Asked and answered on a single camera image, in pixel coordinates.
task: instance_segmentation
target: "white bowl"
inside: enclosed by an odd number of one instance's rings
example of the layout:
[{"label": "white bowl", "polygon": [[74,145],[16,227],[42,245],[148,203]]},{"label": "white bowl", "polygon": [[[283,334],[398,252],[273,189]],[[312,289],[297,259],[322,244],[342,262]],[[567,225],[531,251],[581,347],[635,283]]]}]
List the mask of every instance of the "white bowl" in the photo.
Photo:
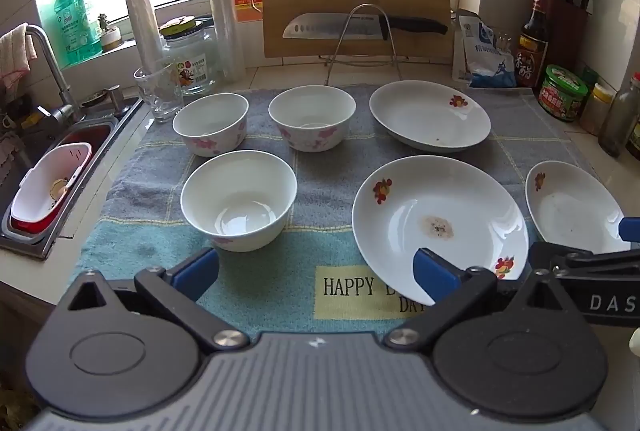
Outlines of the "white bowl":
[{"label": "white bowl", "polygon": [[235,93],[204,96],[183,107],[174,131],[193,154],[211,158],[240,145],[246,135],[249,102]]},{"label": "white bowl", "polygon": [[273,119],[293,149],[309,153],[337,146],[349,132],[356,101],[332,86],[300,86],[284,91],[269,105]]},{"label": "white bowl", "polygon": [[460,270],[485,267],[501,279],[520,276],[529,250],[524,217],[511,195],[483,171],[442,156],[383,165],[358,190],[351,224],[373,272],[424,305],[433,299],[414,277],[421,247]]},{"label": "white bowl", "polygon": [[622,209],[588,172],[549,160],[532,167],[526,183],[527,207],[545,241],[601,254],[628,251],[618,224]]},{"label": "white bowl", "polygon": [[390,82],[373,92],[369,109],[389,134],[431,153],[453,153],[488,137],[491,121],[461,91],[424,80]]},{"label": "white bowl", "polygon": [[226,153],[197,168],[180,195],[186,220],[226,251],[260,249],[282,231],[298,190],[282,159],[262,151]]}]

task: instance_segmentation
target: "stainless steel sink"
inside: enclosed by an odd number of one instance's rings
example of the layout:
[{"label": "stainless steel sink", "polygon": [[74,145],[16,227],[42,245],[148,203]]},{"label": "stainless steel sink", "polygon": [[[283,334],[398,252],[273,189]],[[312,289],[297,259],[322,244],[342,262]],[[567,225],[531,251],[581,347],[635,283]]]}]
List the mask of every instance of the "stainless steel sink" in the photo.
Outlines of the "stainless steel sink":
[{"label": "stainless steel sink", "polygon": [[[66,217],[73,209],[78,196],[84,190],[86,183],[93,175],[102,157],[143,103],[140,99],[132,99],[127,101],[127,104],[131,105],[131,107],[121,119],[115,118],[113,110],[110,108],[105,109],[104,106],[91,108],[87,111],[84,120],[71,125],[56,137],[53,142],[51,137],[44,132],[36,132],[23,137],[28,149],[15,159],[12,171],[0,185],[0,212],[4,212],[0,224],[0,248],[40,259],[47,258],[47,253],[60,230],[62,230]],[[18,191],[20,181],[29,168],[35,165],[44,154],[54,147],[72,142],[88,142],[91,144],[93,149],[92,157],[74,187],[67,194],[56,219],[39,234],[29,234],[14,229],[10,223],[11,203],[15,193]]]}]

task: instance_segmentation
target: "green bottle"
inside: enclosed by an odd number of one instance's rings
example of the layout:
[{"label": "green bottle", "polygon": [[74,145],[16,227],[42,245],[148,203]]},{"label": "green bottle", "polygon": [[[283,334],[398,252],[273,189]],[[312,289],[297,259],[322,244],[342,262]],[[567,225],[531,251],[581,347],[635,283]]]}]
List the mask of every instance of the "green bottle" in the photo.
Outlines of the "green bottle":
[{"label": "green bottle", "polygon": [[70,64],[102,51],[100,27],[90,16],[88,0],[56,0],[54,11]]}]

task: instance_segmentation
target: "kitchen countertop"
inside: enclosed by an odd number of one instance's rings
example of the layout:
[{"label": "kitchen countertop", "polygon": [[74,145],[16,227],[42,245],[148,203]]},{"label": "kitchen countertop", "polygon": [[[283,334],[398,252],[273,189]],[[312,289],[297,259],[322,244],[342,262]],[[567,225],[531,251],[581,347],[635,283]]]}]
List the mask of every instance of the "kitchen countertop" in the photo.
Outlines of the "kitchen countertop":
[{"label": "kitchen countertop", "polygon": [[[449,66],[410,62],[401,66],[404,78],[432,80],[455,88],[461,86],[450,78]],[[220,91],[292,88],[304,84],[322,84],[325,77],[326,68],[322,63],[248,68],[242,81],[224,86]],[[386,84],[393,80],[398,80],[398,74],[390,66],[364,68],[336,64],[330,83],[346,86],[360,82]],[[46,261],[0,250],[0,291],[4,284],[37,300],[52,305],[58,302],[66,289],[82,244],[97,221],[113,179],[140,143],[151,125],[151,118],[148,108],[143,107],[116,139],[80,195]],[[640,162],[628,152],[624,152],[618,160],[612,159],[600,149],[597,139],[585,133],[577,123],[565,124],[551,116],[547,120],[561,127],[575,142],[625,214],[640,216]]]},{"label": "kitchen countertop", "polygon": [[[403,77],[432,80],[453,88],[460,83],[450,78],[449,66],[423,63],[402,64]],[[284,89],[304,84],[323,84],[326,68],[321,63],[249,68],[240,82],[219,91]],[[331,85],[346,86],[367,82],[386,84],[398,80],[389,66],[353,67],[338,64],[332,72]],[[597,139],[584,132],[577,123],[565,124],[547,116],[549,124],[559,126],[578,146],[594,171],[627,216],[640,217],[640,162],[628,152],[615,160],[598,146]],[[140,140],[152,124],[148,107],[144,106],[129,122],[107,151],[94,175],[80,195],[65,226],[52,246],[49,258],[33,258],[0,250],[0,301],[36,321],[43,321],[52,306],[65,292],[69,276],[78,260],[82,244],[100,215],[102,204],[115,177],[126,164]],[[634,393],[640,389],[638,358],[628,349],[632,329],[593,327],[607,351],[609,376],[593,409],[593,415],[615,431],[637,431]]]}]

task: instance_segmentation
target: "white plate with flower pattern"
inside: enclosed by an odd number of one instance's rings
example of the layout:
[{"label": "white plate with flower pattern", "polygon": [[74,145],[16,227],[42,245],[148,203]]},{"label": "white plate with flower pattern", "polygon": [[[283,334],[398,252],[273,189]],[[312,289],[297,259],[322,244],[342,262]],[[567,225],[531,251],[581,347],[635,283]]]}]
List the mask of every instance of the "white plate with flower pattern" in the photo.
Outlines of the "white plate with flower pattern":
[{"label": "white plate with flower pattern", "polygon": [[442,156],[383,165],[358,190],[351,223],[373,272],[424,305],[434,300],[414,276],[418,249],[460,270],[485,267],[500,279],[517,279],[529,250],[524,217],[511,195],[478,168]]},{"label": "white plate with flower pattern", "polygon": [[631,249],[618,234],[622,209],[587,171],[565,162],[540,162],[529,171],[525,191],[531,218],[545,241],[594,254]]},{"label": "white plate with flower pattern", "polygon": [[464,93],[425,80],[398,80],[378,88],[369,109],[389,134],[416,149],[453,153],[488,137],[491,121]]}]

